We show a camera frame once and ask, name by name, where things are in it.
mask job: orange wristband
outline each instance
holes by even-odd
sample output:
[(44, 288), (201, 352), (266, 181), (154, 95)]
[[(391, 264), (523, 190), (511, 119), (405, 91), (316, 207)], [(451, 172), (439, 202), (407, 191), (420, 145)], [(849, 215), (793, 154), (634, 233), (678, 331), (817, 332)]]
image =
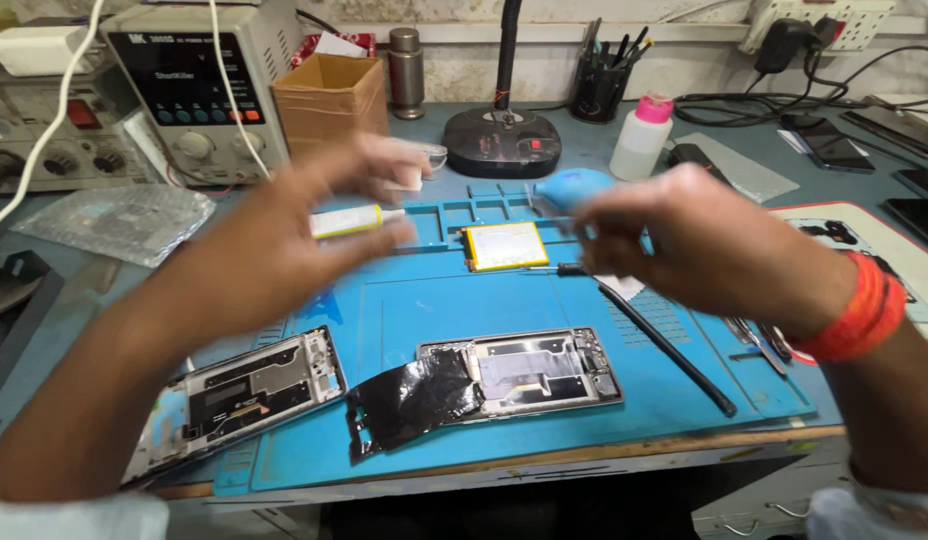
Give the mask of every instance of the orange wristband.
[(906, 292), (895, 277), (878, 268), (865, 254), (849, 252), (857, 265), (857, 288), (844, 313), (824, 331), (803, 343), (788, 340), (793, 348), (818, 362), (842, 362), (877, 347), (899, 325), (906, 307)]

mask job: black phone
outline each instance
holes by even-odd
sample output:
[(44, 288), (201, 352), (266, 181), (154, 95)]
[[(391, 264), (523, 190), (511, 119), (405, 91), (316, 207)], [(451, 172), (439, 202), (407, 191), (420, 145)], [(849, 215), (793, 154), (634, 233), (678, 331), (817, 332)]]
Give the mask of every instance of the black phone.
[(912, 183), (914, 186), (920, 188), (917, 190), (919, 195), (925, 195), (925, 193), (928, 195), (928, 170), (904, 169), (894, 173), (894, 176), (905, 180), (906, 183)]
[(928, 244), (928, 199), (887, 199), (883, 207)]
[(874, 166), (827, 118), (784, 114), (781, 123), (801, 143), (818, 167), (829, 171), (871, 174)]

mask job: pink pump cap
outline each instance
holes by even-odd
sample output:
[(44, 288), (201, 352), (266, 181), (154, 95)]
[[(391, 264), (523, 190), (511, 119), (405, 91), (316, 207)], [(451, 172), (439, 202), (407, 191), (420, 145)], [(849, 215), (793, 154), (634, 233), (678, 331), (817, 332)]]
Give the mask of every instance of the pink pump cap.
[(635, 116), (648, 124), (662, 124), (670, 118), (674, 102), (657, 92), (648, 92), (640, 98)]

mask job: workbench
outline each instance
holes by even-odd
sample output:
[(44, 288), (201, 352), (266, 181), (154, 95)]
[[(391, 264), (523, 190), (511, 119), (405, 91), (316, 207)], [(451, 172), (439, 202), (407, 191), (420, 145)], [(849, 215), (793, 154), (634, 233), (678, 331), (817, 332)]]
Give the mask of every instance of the workbench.
[[(565, 110), (543, 112), (542, 115), (553, 122), (564, 141), (564, 153), (558, 169), (586, 167), (608, 172), (607, 163), (613, 153), (623, 117), (632, 106), (623, 104), (617, 120), (605, 126), (581, 123), (572, 119)], [(412, 141), (440, 143), (446, 120), (469, 107), (472, 107), (472, 104), (427, 104), (427, 114), (420, 120), (407, 122), (391, 117), (392, 135)], [(869, 133), (836, 119), (838, 113), (839, 111), (831, 110), (823, 115), (834, 119), (840, 129), (850, 135), (866, 141), (882, 142)], [(878, 208), (878, 204), (887, 198), (915, 197), (906, 186), (891, 177), (894, 171), (909, 168), (902, 163), (874, 152), (869, 159), (877, 167), (876, 174), (823, 171), (809, 158), (795, 155), (778, 136), (776, 129), (776, 125), (738, 129), (707, 128), (675, 119), (671, 138), (693, 132), (706, 134), (800, 185), (799, 189), (766, 202), (765, 205), (768, 207), (847, 201), (862, 206), (868, 212), (894, 225), (895, 222)], [(658, 170), (662, 171), (663, 168), (663, 163), (659, 163)], [(426, 181), (420, 192), (409, 192), (405, 199), (467, 199), (470, 197), (469, 187), (471, 191), (493, 191), (496, 190), (497, 184), (512, 182), (515, 180), (467, 178), (445, 167), (440, 171), (439, 179)], [(243, 190), (235, 190), (217, 199), (218, 210), (211, 219), (220, 219), (225, 215), (243, 193)], [(29, 197), (12, 221), (14, 218), (19, 219), (36, 212), (59, 197)], [(904, 234), (913, 238), (906, 231)], [(0, 237), (0, 253), (27, 249), (38, 252), (67, 279), (67, 284), (37, 329), (31, 345), (25, 350), (0, 394), (0, 433), (13, 420), (26, 400), (30, 399), (86, 322), (102, 307), (139, 284), (150, 273), (149, 269), (134, 264), (121, 263), (109, 257), (18, 233), (7, 232)], [(197, 367), (202, 367), (249, 350), (254, 340), (255, 335), (224, 339), (206, 350), (196, 352), (192, 359)], [(620, 441), (619, 444), (539, 452), (501, 460), (362, 478), (360, 482), (332, 481), (319, 486), (252, 493), (239, 497), (213, 496), (212, 481), (220, 467), (220, 458), (214, 457), (195, 464), (184, 472), (163, 478), (156, 492), (162, 497), (177, 501), (178, 505), (199, 505), (211, 511), (234, 511), (401, 493), (445, 491), (472, 486), (542, 482), (581, 475), (611, 475), (618, 472), (686, 467), (733, 460), (764, 460), (811, 453), (818, 454), (818, 460), (841, 460), (842, 453), (846, 450), (844, 429), (820, 370), (800, 362), (792, 362), (789, 374), (813, 400), (817, 407), (815, 415), (763, 422), (725, 433), (682, 433), (680, 436), (658, 440)]]

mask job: stainless steel bottle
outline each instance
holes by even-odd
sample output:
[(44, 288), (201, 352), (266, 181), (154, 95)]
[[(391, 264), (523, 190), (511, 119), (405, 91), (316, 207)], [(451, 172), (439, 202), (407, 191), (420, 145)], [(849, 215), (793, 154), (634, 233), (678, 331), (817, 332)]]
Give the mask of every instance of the stainless steel bottle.
[(401, 120), (423, 117), (423, 51), (413, 28), (391, 30), (391, 112)]

